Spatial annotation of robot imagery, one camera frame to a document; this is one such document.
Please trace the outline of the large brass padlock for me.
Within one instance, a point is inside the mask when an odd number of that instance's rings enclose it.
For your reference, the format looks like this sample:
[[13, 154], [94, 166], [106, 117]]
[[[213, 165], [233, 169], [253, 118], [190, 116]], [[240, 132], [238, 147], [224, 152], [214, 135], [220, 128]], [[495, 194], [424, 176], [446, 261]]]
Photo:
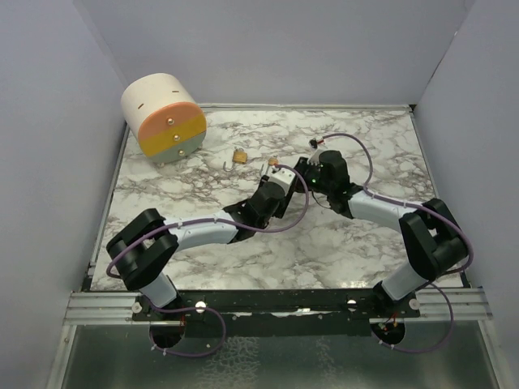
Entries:
[[236, 168], [236, 165], [246, 164], [247, 159], [248, 159], [247, 153], [241, 148], [236, 148], [232, 155], [230, 166], [228, 166], [227, 163], [224, 162], [224, 164], [222, 165], [222, 168], [226, 172], [231, 172]]

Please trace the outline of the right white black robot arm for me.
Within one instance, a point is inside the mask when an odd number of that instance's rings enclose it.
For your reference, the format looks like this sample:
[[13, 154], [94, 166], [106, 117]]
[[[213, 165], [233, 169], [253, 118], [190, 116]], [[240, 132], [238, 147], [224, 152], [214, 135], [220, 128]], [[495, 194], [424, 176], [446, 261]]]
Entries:
[[308, 190], [324, 195], [336, 214], [369, 221], [401, 234], [407, 262], [374, 287], [372, 306], [380, 316], [392, 316], [401, 308], [403, 298], [446, 275], [471, 256], [467, 239], [440, 199], [406, 203], [369, 194], [350, 180], [347, 163], [339, 151], [301, 157], [295, 169]]

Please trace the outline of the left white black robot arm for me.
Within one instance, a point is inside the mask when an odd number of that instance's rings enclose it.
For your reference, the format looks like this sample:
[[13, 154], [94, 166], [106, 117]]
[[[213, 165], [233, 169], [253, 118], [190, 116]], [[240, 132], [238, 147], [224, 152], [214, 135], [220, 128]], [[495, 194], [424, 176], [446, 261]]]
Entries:
[[257, 233], [280, 233], [293, 228], [300, 216], [283, 228], [269, 229], [272, 218], [282, 218], [295, 191], [309, 190], [304, 180], [281, 169], [261, 183], [248, 199], [198, 219], [167, 220], [156, 208], [142, 211], [107, 244], [111, 261], [107, 276], [121, 280], [127, 290], [142, 293], [158, 318], [173, 318], [179, 308], [174, 282], [164, 273], [177, 252], [211, 244], [233, 244]]

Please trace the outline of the small brass padlock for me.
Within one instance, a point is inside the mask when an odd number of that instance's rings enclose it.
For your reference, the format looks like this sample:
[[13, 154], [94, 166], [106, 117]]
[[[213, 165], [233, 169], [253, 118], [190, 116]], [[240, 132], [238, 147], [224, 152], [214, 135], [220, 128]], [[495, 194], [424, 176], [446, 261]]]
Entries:
[[270, 176], [276, 170], [278, 159], [276, 156], [270, 157], [266, 163], [264, 163], [260, 169], [260, 176]]

